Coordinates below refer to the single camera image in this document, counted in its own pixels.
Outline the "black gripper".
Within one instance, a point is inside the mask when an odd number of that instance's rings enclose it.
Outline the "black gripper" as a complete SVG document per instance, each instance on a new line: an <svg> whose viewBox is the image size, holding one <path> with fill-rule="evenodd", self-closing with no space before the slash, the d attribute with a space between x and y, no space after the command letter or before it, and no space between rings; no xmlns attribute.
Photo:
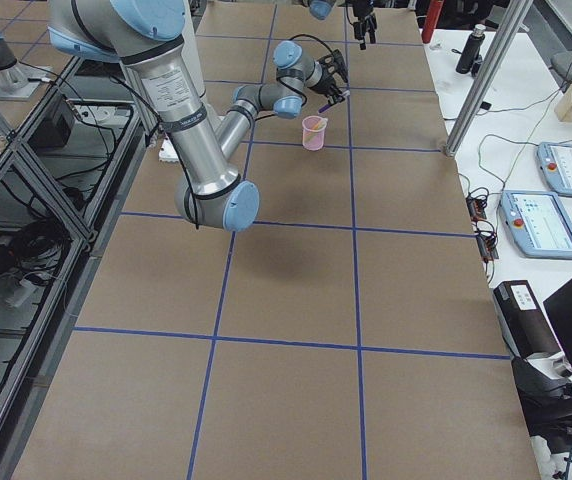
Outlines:
<svg viewBox="0 0 572 480"><path fill-rule="evenodd" d="M353 23L354 37L358 41L359 48L365 49L365 27L367 23L367 33L370 43L376 42L377 20L374 12L373 0L352 0L350 2L352 13L355 18Z"/></svg>
<svg viewBox="0 0 572 480"><path fill-rule="evenodd" d="M327 98L328 105L336 105L346 100L346 92L342 91L336 83L335 75L342 73L342 68L335 60L322 61L319 59L321 76L315 84L315 92Z"/></svg>

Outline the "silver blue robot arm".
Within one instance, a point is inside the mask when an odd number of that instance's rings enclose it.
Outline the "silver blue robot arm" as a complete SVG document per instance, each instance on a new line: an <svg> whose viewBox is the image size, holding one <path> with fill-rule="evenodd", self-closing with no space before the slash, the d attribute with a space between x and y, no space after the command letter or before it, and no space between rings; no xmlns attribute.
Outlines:
<svg viewBox="0 0 572 480"><path fill-rule="evenodd" d="M306 1L310 14L317 20L325 20L331 13L336 2L332 0ZM370 0L355 0L344 2L345 12L352 10L354 19L349 21L353 28L354 38L358 41L361 50L366 44L376 43L377 19L374 11L374 2Z"/></svg>
<svg viewBox="0 0 572 480"><path fill-rule="evenodd" d="M334 106L347 98L336 84L348 78L342 53L329 49L315 59L294 39L275 48L273 83L244 85L218 117L202 94L201 67L186 1L52 1L52 45L72 56L118 63L135 72L144 103L160 122L184 170L178 182L178 212L195 226L238 232L254 222L260 194L229 159L261 112L283 119L300 115L305 92Z"/></svg>

